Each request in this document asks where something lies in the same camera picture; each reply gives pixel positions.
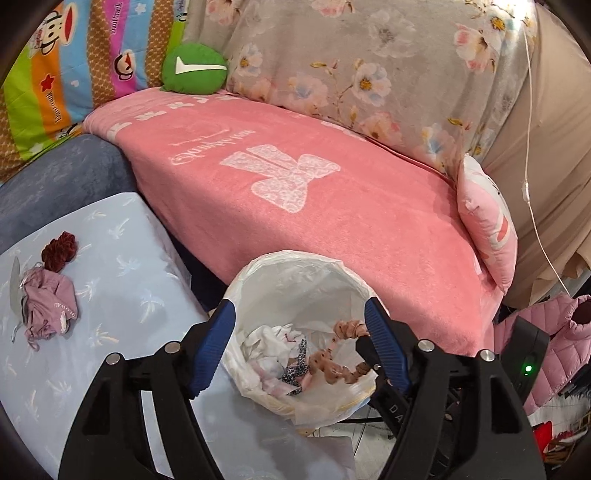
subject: pink cloth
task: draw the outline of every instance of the pink cloth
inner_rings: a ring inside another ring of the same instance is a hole
[[[492,347],[502,293],[434,170],[229,95],[143,90],[84,128],[123,149],[158,217],[224,282],[283,249],[339,258],[419,338],[454,353]]]
[[[590,295],[582,295],[572,299],[566,293],[561,293],[551,300],[515,312],[504,322],[495,326],[495,351],[497,353],[503,350],[509,341],[517,316],[533,323],[550,336],[554,335],[548,345],[542,370],[538,374],[538,378],[535,379],[534,388],[524,404],[525,412],[528,415],[548,403],[574,377],[576,372],[589,362],[591,357],[591,323],[579,325],[573,321],[577,308],[589,300],[591,300]],[[582,319],[577,319],[577,322],[588,322],[589,312],[590,310],[587,308],[581,311],[583,313]]]
[[[70,320],[78,318],[78,307],[72,281],[59,273],[34,267],[25,273],[22,285],[27,295],[25,336],[34,350],[37,340],[47,340],[54,333],[63,335]]]

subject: white bow print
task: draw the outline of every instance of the white bow print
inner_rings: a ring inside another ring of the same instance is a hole
[[[269,177],[252,184],[251,191],[290,213],[302,210],[306,203],[308,184],[312,180],[340,171],[339,165],[316,155],[301,155],[296,162],[273,145],[259,145],[246,150],[260,158],[236,152],[222,160],[220,165]]]

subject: pink pillow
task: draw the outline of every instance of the pink pillow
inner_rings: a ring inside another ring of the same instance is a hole
[[[515,274],[517,233],[503,195],[470,155],[457,176],[457,209],[492,278],[507,293]]]

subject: blue-gray cushion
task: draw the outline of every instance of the blue-gray cushion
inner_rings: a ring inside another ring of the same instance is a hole
[[[136,190],[129,162],[116,146],[94,135],[68,140],[0,187],[0,254],[53,220]]]

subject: blue gripper pad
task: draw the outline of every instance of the blue gripper pad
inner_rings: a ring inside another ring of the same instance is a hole
[[[407,393],[411,386],[407,359],[387,325],[387,322],[391,321],[378,299],[373,297],[365,302],[365,325],[379,356],[381,367],[392,386],[402,393]]]
[[[193,358],[193,378],[189,386],[195,396],[212,382],[213,374],[232,336],[236,323],[234,304],[229,300],[222,300],[208,323],[209,330]]]

